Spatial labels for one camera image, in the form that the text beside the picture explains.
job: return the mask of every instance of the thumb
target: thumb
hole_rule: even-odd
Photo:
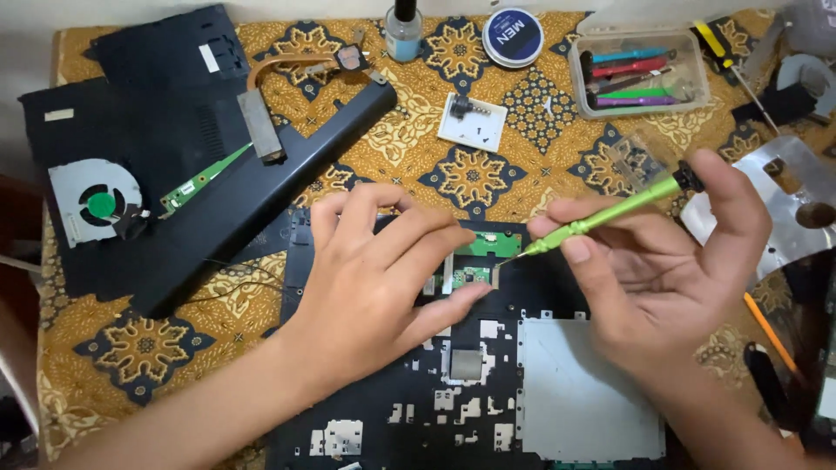
[[[489,292],[491,286],[488,284],[471,284],[456,289],[446,299],[415,308],[415,318],[399,338],[405,347],[403,350],[411,350],[427,338],[438,335],[448,326],[464,319],[473,304]]]
[[[560,250],[586,297],[593,318],[614,323],[608,319],[618,317],[627,309],[629,300],[598,244],[589,237],[569,237],[560,244]]]

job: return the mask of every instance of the forearm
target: forearm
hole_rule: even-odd
[[[54,470],[205,469],[330,390],[276,334],[189,388],[67,449]]]
[[[640,383],[700,468],[804,468],[776,432],[694,361],[657,369]]]

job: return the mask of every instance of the table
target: table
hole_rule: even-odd
[[[639,125],[658,132],[681,156],[707,147],[735,161],[768,138],[765,127],[736,125],[731,109],[748,102],[742,90],[716,69],[708,71],[712,97],[708,106],[681,115],[649,115],[611,122],[577,116],[566,56],[578,37],[582,13],[540,15],[546,36],[543,54],[533,67],[504,71],[482,50],[481,25],[487,17],[427,18],[421,58],[397,64],[385,57],[380,20],[300,21],[242,24],[237,28],[251,64],[266,55],[334,51],[365,28],[364,49],[375,67],[395,86],[398,107],[298,197],[309,205],[330,192],[350,190],[367,181],[402,185],[415,199],[451,209],[459,218],[525,222],[555,197],[585,192],[624,195],[629,185],[615,173],[606,149]],[[736,56],[747,56],[772,13],[746,11],[721,18],[713,28]],[[115,28],[75,28],[56,34],[55,83],[102,75],[97,63],[81,53],[89,41]],[[307,76],[299,66],[265,74],[262,90],[277,124],[293,124],[310,135],[333,113],[334,100],[350,99],[364,79]],[[467,93],[478,100],[507,104],[508,126],[497,154],[454,146],[436,138],[447,93]],[[549,118],[542,99],[552,96],[563,111]],[[793,128],[814,151],[833,140],[834,128],[810,124]],[[662,204],[675,217],[686,202],[677,197]],[[180,308],[175,317],[152,321],[128,312],[127,299],[99,304],[93,296],[69,299],[56,255],[54,231],[43,235],[43,276],[39,335],[38,393],[42,447],[50,460],[85,435],[138,412],[152,399],[175,393],[235,360],[263,341],[278,322],[279,285],[286,253],[238,266],[212,278],[195,299],[231,294]],[[785,335],[792,328],[793,305],[785,280],[776,273],[756,286],[754,297]],[[741,302],[696,353],[725,387],[752,411],[762,407],[742,362],[749,340],[768,345],[765,335]],[[773,361],[780,360],[769,348]],[[153,452],[143,449],[141,452]],[[263,448],[242,449],[222,467],[262,468]]]

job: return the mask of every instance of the bottle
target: bottle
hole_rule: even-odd
[[[418,55],[423,23],[416,0],[395,0],[395,6],[386,12],[384,20],[386,50],[391,58],[406,62]]]

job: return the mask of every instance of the finger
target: finger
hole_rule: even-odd
[[[531,234],[532,240],[543,238],[549,233],[554,232],[560,227],[560,224],[546,216],[536,216],[528,221],[526,224],[528,233]]]
[[[412,207],[380,231],[365,250],[375,265],[388,268],[427,233],[458,224],[450,211]]]
[[[706,185],[717,219],[701,265],[710,278],[745,288],[772,231],[769,212],[748,176],[716,153],[697,151],[689,162]]]
[[[438,335],[467,316],[477,300],[491,292],[491,286],[475,283],[456,289],[450,297],[415,308],[415,318],[398,338],[400,350],[406,352]]]
[[[348,200],[348,192],[335,192],[328,194],[311,206],[313,249],[319,251],[331,241],[334,232],[337,230],[339,214],[343,213],[345,202]]]
[[[548,205],[546,213],[555,222],[569,223],[589,217],[623,200],[623,197],[600,195],[555,199]],[[608,228],[630,232],[640,246],[665,247],[672,253],[688,253],[695,247],[691,237],[652,204],[617,217],[593,230],[590,235],[598,234],[602,239],[607,239],[605,234]]]
[[[379,208],[404,205],[410,205],[410,198],[401,186],[376,183],[357,185],[345,203],[336,234],[345,240],[365,242],[372,236]]]
[[[450,253],[473,243],[476,234],[458,224],[427,233],[386,271],[405,293],[417,292]]]
[[[597,317],[595,321],[605,328],[618,329],[630,301],[598,244],[589,237],[569,237],[560,244],[560,250],[593,318]]]

